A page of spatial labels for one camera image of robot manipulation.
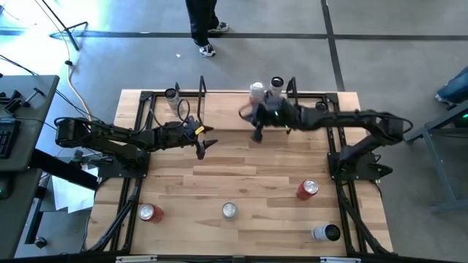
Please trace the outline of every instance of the soda can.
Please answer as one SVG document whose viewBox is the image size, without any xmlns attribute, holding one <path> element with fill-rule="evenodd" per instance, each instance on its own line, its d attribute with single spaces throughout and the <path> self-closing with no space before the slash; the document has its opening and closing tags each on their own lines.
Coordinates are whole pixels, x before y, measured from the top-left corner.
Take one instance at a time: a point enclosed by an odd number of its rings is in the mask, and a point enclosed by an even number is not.
<svg viewBox="0 0 468 263">
<path fill-rule="evenodd" d="M 296 196 L 301 200 L 307 200 L 313 197 L 318 191 L 319 185 L 317 185 L 317 183 L 313 180 L 305 180 L 299 185 Z"/>
<path fill-rule="evenodd" d="M 140 219 L 146 222 L 159 223 L 164 218 L 164 211 L 152 204 L 143 204 L 138 211 Z"/>
<path fill-rule="evenodd" d="M 226 220 L 234 220 L 237 217 L 238 208 L 233 202 L 226 202 L 222 206 L 222 217 L 226 218 Z"/>
<path fill-rule="evenodd" d="M 317 241 L 337 241 L 341 236 L 339 228 L 334 224 L 318 226 L 312 230 L 312 238 Z"/>
<path fill-rule="evenodd" d="M 279 98 L 283 89 L 284 81 L 280 77 L 273 77 L 270 82 L 270 88 L 268 89 L 270 95 L 273 98 Z"/>
<path fill-rule="evenodd" d="M 250 103 L 258 104 L 265 99 L 265 87 L 261 82 L 250 85 Z"/>
<path fill-rule="evenodd" d="M 164 97 L 167 100 L 167 103 L 169 104 L 170 109 L 173 111 L 173 113 L 177 116 L 177 107 L 179 102 L 181 102 L 181 98 L 179 97 L 178 91 L 175 88 L 168 88 L 164 92 Z M 184 111 L 184 106 L 181 105 L 179 107 L 180 114 Z"/>
</svg>

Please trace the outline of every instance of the wooden plank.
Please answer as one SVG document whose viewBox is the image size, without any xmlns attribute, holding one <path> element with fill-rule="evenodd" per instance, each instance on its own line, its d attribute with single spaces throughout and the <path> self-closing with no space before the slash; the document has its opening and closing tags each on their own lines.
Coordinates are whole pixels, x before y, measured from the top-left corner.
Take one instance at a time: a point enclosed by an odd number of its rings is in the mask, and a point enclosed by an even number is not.
<svg viewBox="0 0 468 263">
<path fill-rule="evenodd" d="M 133 127 L 140 92 L 122 91 L 116 125 Z M 216 129 L 206 137 L 220 141 L 208 149 L 204 160 L 197 160 L 194 148 L 152 153 L 140 203 L 158 205 L 165 217 L 159 224 L 136 220 L 132 254 L 345 255 L 343 238 L 334 243 L 310 238 L 310 231 L 316 226 L 333 223 L 341 228 L 336 189 L 329 179 L 325 157 L 325 130 L 293 131 L 289 136 L 281 130 L 268 131 L 263 143 L 256 144 L 250 140 L 250 124 L 237 116 L 238 102 L 246 98 L 245 91 L 229 94 L 237 98 L 228 106 L 232 114 L 223 110 L 216 113 L 217 109 L 227 109 L 225 100 L 216 100 L 221 97 L 226 94 L 214 91 L 205 99 L 204 122 Z M 341 110 L 359 108 L 356 93 L 339 93 L 339 100 Z M 196 101 L 190 102 L 194 114 Z M 313 105 L 314 101 L 301 103 Z M 156 116 L 160 122 L 176 119 L 162 99 L 156 101 Z M 234 131 L 242 123 L 244 128 Z M 224 125 L 233 130 L 219 128 Z M 349 144 L 366 136 L 363 129 L 345 131 Z M 295 192 L 305 179 L 317 181 L 320 190 L 315 197 L 300 201 Z M 88 225 L 88 247 L 98 241 L 115 218 L 120 189 L 121 180 L 116 178 L 97 192 Z M 369 182 L 360 181 L 356 182 L 356 191 L 362 219 L 381 244 L 392 250 L 378 190 Z M 234 221 L 222 217 L 221 208 L 227 201 L 239 207 Z M 357 248 L 354 224 L 350 224 L 350 229 Z"/>
</svg>

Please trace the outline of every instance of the keyboard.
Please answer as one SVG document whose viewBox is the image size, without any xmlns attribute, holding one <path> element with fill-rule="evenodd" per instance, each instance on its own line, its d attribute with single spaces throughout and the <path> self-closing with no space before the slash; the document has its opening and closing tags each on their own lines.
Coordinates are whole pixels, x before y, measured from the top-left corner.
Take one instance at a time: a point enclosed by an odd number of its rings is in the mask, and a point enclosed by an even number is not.
<svg viewBox="0 0 468 263">
<path fill-rule="evenodd" d="M 20 131 L 20 121 L 0 121 L 0 159 L 8 159 Z"/>
</svg>

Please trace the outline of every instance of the person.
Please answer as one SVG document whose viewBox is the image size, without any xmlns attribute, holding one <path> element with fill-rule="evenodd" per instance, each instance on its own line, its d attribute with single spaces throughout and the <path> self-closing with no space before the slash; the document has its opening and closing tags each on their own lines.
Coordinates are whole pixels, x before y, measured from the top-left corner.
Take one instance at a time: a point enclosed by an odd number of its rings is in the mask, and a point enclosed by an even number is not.
<svg viewBox="0 0 468 263">
<path fill-rule="evenodd" d="M 459 104 L 468 99 L 468 66 L 436 92 L 436 99 L 448 104 Z"/>
<path fill-rule="evenodd" d="M 189 11 L 190 29 L 195 44 L 202 56 L 212 57 L 216 51 L 208 41 L 208 33 L 222 33 L 229 29 L 225 22 L 220 22 L 214 12 L 217 0 L 185 0 Z"/>
</svg>

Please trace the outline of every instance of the red soda can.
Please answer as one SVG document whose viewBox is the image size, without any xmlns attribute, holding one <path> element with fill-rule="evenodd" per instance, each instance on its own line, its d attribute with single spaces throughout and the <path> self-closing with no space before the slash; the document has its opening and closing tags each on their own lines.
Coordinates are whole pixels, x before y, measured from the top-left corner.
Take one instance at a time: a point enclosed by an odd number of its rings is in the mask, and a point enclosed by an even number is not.
<svg viewBox="0 0 468 263">
<path fill-rule="evenodd" d="M 313 197 L 318 191 L 319 185 L 317 185 L 317 183 L 313 180 L 305 180 L 299 185 L 295 195 L 301 200 L 307 200 Z"/>
<path fill-rule="evenodd" d="M 140 211 L 138 211 L 138 215 L 143 221 L 159 223 L 164 217 L 164 211 L 156 205 L 143 204 L 140 206 Z"/>
</svg>

